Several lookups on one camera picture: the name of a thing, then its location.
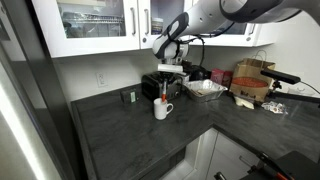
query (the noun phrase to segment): upper cabinet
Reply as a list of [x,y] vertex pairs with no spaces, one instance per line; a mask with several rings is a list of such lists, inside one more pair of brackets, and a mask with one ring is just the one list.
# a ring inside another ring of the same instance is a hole
[[[232,22],[226,22],[211,33],[224,31]],[[277,24],[249,24],[235,23],[226,33],[215,38],[204,38],[206,46],[239,46],[253,47],[272,44],[277,39]],[[191,45],[202,45],[201,41],[194,41]]]
[[138,0],[141,49],[151,48],[162,30],[192,7],[192,0]]
[[51,57],[151,48],[192,0],[32,0]]

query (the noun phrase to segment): wall outlet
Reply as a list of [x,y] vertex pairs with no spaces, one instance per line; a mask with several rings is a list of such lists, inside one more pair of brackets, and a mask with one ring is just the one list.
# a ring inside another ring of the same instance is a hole
[[103,72],[96,73],[98,87],[107,86],[107,74]]

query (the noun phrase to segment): dark gray countertop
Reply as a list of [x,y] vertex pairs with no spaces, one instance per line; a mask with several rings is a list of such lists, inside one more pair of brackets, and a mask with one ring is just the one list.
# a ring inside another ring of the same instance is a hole
[[238,107],[225,95],[208,103],[183,95],[170,101],[173,112],[158,121],[150,100],[141,96],[125,105],[119,92],[72,102],[89,179],[139,179],[211,127],[254,153],[278,158],[296,150],[315,162],[319,158],[320,109],[315,104],[286,101],[289,115],[275,115]]

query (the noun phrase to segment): cabinet handle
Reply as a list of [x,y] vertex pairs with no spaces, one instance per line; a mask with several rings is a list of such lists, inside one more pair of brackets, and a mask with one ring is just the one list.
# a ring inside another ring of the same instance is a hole
[[253,27],[252,27],[252,29],[251,29],[251,31],[250,31],[250,33],[249,33],[249,35],[251,35],[251,34],[253,34],[253,32],[254,32],[254,29],[256,28],[256,24],[253,24]]
[[144,12],[146,13],[146,24],[147,24],[147,28],[146,28],[146,35],[149,34],[149,10],[145,9]]
[[240,161],[242,161],[245,165],[249,166],[249,167],[252,167],[252,165],[247,161],[245,160],[242,156],[239,157]]
[[136,34],[136,15],[134,13],[134,8],[130,8],[131,13],[132,13],[132,24],[133,24],[133,31],[132,31],[132,35]]

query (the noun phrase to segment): white mug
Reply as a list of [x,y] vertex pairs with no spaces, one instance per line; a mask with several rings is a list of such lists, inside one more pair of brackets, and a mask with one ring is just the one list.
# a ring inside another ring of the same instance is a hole
[[167,100],[162,102],[161,98],[155,99],[153,101],[153,104],[154,104],[154,116],[158,120],[165,119],[167,117],[167,114],[171,113],[171,111],[173,110],[173,104],[171,103],[168,104]]

